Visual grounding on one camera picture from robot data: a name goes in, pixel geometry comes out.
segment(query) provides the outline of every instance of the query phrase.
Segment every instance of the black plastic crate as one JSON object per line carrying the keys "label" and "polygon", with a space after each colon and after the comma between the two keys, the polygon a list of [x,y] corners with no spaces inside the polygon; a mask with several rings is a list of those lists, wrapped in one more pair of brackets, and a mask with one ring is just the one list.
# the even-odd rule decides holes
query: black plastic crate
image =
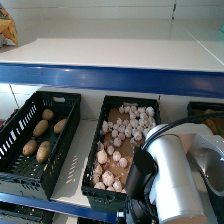
{"label": "black plastic crate", "polygon": [[54,212],[0,202],[0,217],[16,224],[51,224]]}
{"label": "black plastic crate", "polygon": [[109,224],[108,222],[102,222],[102,221],[97,221],[97,220],[92,220],[92,219],[84,219],[79,217],[77,220],[77,224]]}
{"label": "black plastic crate", "polygon": [[[61,167],[80,121],[80,94],[36,92],[0,131],[0,191],[48,200],[54,190]],[[26,157],[24,145],[34,139],[33,129],[42,120],[44,109],[51,109],[54,118],[48,130],[35,138],[39,146],[49,141],[48,160],[41,164],[36,153]],[[53,127],[61,119],[67,121],[60,134]]]}
{"label": "black plastic crate", "polygon": [[118,108],[123,103],[137,103],[138,107],[151,106],[155,110],[156,124],[161,124],[160,111],[157,100],[142,99],[142,98],[130,98],[130,97],[118,97],[118,96],[105,96],[103,105],[101,107],[100,117],[98,120],[96,132],[91,146],[91,151],[88,156],[88,162],[85,168],[85,172],[82,180],[82,194],[87,196],[91,208],[103,212],[116,213],[118,209],[123,209],[126,200],[126,194],[111,192],[101,189],[95,189],[89,185],[90,177],[94,168],[95,155],[97,152],[97,142],[101,139],[100,130],[103,121],[108,121],[110,109]]}
{"label": "black plastic crate", "polygon": [[[187,106],[188,116],[203,114],[204,111],[211,109],[214,111],[224,111],[224,104],[221,103],[205,103],[205,102],[190,102]],[[203,121],[195,121],[196,124],[201,124]]]}
{"label": "black plastic crate", "polygon": [[[197,115],[197,114],[203,114],[204,111],[206,111],[207,109],[212,109],[214,111],[224,111],[224,104],[221,103],[206,103],[206,102],[190,102],[188,104],[188,116],[193,116],[193,115]],[[224,122],[223,122],[223,118],[215,118],[213,119],[214,122],[216,123],[216,125],[218,124],[218,126],[221,125],[221,127],[224,127]],[[201,124],[203,123],[202,120],[198,120],[195,122],[196,124]],[[216,195],[208,186],[207,182],[204,179],[204,176],[201,175],[204,182],[205,182],[205,186],[207,188],[208,191],[208,195],[214,210],[214,213],[217,217],[217,222],[219,224],[224,224],[224,197],[220,197],[218,195]]]}

